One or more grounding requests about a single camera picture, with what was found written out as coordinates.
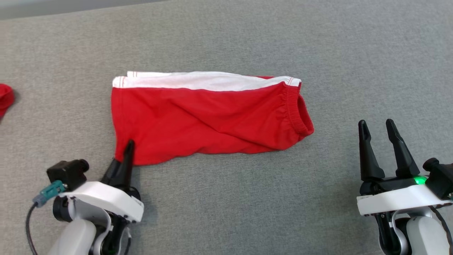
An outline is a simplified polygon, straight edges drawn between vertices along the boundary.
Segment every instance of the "gray fabric surface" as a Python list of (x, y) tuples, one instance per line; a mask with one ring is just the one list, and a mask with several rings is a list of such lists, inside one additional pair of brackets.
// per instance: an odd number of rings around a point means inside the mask
[(0, 1), (0, 20), (68, 13), (113, 6), (136, 5), (163, 0), (13, 0)]
[[(359, 215), (360, 119), (386, 174), (393, 118), (421, 167), (453, 162), (453, 1), (168, 1), (5, 20), (0, 125), (2, 254), (28, 254), (24, 220), (47, 167), (113, 155), (111, 81), (127, 70), (301, 78), (315, 133), (287, 151), (202, 155), (139, 167), (146, 206), (130, 254), (382, 254)], [(453, 228), (453, 210), (440, 210)], [(45, 254), (65, 224), (51, 203), (32, 236)]]

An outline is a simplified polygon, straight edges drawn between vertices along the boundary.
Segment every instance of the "garment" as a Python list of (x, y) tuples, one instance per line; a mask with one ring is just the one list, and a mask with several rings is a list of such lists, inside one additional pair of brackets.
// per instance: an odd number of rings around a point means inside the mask
[(301, 84), (289, 76), (128, 72), (113, 80), (115, 157), (122, 160), (129, 139), (135, 165), (287, 149), (314, 131)]
[(8, 107), (14, 102), (14, 92), (13, 89), (6, 85), (0, 84), (0, 118), (2, 118)]

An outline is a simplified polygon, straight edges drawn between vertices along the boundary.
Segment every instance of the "cable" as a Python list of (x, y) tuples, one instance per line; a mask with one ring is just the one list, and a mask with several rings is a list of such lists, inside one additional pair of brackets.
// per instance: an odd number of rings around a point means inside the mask
[(447, 240), (448, 244), (450, 245), (450, 255), (453, 255), (453, 240), (452, 240), (452, 234), (450, 233), (450, 230), (448, 229), (447, 223), (443, 219), (442, 215), (440, 215), (439, 211), (436, 210), (433, 206), (429, 206), (431, 211), (436, 215), (436, 217), (440, 220), (440, 223), (442, 224), (443, 230), (447, 234)]
[(126, 227), (126, 231), (127, 231), (127, 246), (126, 250), (124, 251), (124, 255), (127, 255), (129, 253), (130, 244), (132, 242), (132, 235), (130, 234), (129, 227)]
[(438, 205), (438, 206), (436, 206), (435, 208), (436, 208), (436, 209), (440, 209), (440, 208), (442, 208), (442, 207), (446, 207), (446, 206), (450, 206), (450, 205), (451, 205), (451, 204), (443, 204), (443, 205)]
[(38, 206), (38, 203), (35, 202), (31, 207), (30, 207), (30, 210), (27, 214), (27, 219), (25, 220), (25, 233), (27, 234), (27, 241), (29, 242), (29, 246), (30, 246), (30, 249), (31, 249), (31, 252), (33, 253), (33, 255), (38, 255), (38, 253), (36, 252), (36, 249), (33, 245), (33, 241), (31, 240), (31, 234), (30, 234), (30, 216), (31, 216), (31, 213), (33, 212), (33, 210)]

